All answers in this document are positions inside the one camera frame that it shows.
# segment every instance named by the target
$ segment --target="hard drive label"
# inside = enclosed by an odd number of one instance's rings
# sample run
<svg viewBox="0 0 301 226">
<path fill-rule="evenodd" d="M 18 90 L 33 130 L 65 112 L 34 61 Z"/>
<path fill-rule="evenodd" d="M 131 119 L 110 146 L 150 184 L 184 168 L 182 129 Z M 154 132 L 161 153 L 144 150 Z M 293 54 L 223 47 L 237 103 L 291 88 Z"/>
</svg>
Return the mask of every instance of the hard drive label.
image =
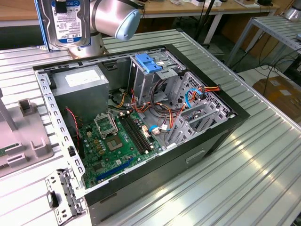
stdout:
<svg viewBox="0 0 301 226">
<path fill-rule="evenodd" d="M 79 41 L 82 37 L 81 19 L 77 16 L 80 11 L 80 2 L 78 0 L 67 0 L 67 13 L 56 13 L 54 1 L 51 2 L 51 6 L 57 39 L 61 43 Z"/>
</svg>

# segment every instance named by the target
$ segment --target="metal frame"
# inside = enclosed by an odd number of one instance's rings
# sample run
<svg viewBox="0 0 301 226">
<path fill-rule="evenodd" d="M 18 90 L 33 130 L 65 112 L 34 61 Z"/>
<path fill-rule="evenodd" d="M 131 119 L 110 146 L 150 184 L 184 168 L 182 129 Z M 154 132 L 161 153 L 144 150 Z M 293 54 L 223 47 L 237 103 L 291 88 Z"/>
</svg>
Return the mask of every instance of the metal frame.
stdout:
<svg viewBox="0 0 301 226">
<path fill-rule="evenodd" d="M 246 51 L 248 51 L 256 43 L 258 38 L 261 36 L 262 32 L 268 33 L 269 35 L 276 38 L 277 40 L 279 40 L 280 42 L 287 45 L 293 50 L 300 49 L 301 42 L 296 39 L 298 29 L 294 29 L 294 27 L 299 25 L 301 25 L 301 22 L 289 22 L 282 16 L 263 16 L 251 18 L 248 24 L 246 25 L 245 29 L 243 30 L 241 36 L 239 37 L 238 41 L 236 42 L 234 48 L 232 49 L 229 58 L 226 61 L 226 65 L 229 66 L 231 64 L 237 51 L 239 50 L 240 46 L 242 45 L 243 41 L 245 40 L 253 26 L 258 27 L 260 30 L 253 38 Z"/>
</svg>

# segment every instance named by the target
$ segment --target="blue drive bay latch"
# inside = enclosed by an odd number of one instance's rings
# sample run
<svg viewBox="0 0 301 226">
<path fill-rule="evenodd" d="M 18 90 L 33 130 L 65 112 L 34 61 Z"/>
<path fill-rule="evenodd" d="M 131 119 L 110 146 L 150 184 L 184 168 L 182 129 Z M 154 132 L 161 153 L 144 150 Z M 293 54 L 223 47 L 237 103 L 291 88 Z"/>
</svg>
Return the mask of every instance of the blue drive bay latch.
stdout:
<svg viewBox="0 0 301 226">
<path fill-rule="evenodd" d="M 153 58 L 151 58 L 148 54 L 136 54 L 135 55 L 139 64 L 147 71 L 147 73 L 161 71 L 162 67 L 156 64 Z"/>
</svg>

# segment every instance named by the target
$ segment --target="slotted aluminum surface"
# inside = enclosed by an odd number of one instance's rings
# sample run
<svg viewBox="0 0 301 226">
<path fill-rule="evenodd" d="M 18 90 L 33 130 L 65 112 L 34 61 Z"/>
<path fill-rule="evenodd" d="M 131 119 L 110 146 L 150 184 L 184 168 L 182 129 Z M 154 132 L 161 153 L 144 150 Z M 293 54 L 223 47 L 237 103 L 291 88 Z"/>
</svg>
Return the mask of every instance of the slotted aluminum surface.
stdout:
<svg viewBox="0 0 301 226">
<path fill-rule="evenodd" d="M 292 22 L 282 16 L 263 16 L 254 18 L 252 23 L 288 47 L 301 48 L 301 41 L 296 38 L 301 33 L 301 22 Z"/>
<path fill-rule="evenodd" d="M 251 117 L 220 150 L 101 225 L 290 225 L 301 211 L 301 129 L 262 100 L 230 70 L 176 30 L 105 39 L 111 52 L 173 43 Z M 0 178 L 0 222 L 55 225 L 44 177 L 66 167 L 32 66 L 68 60 L 66 51 L 35 48 L 0 51 L 0 87 L 7 107 L 28 97 L 37 103 L 55 155 Z M 90 225 L 89 216 L 68 226 Z"/>
</svg>

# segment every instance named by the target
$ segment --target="hard drive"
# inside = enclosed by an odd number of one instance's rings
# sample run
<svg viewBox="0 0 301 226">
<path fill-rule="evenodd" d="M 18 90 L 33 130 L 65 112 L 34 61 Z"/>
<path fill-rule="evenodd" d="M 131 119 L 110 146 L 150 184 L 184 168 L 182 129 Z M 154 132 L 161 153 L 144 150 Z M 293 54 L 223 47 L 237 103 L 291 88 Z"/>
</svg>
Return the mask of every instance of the hard drive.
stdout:
<svg viewBox="0 0 301 226">
<path fill-rule="evenodd" d="M 89 0 L 35 0 L 49 51 L 90 44 Z"/>
</svg>

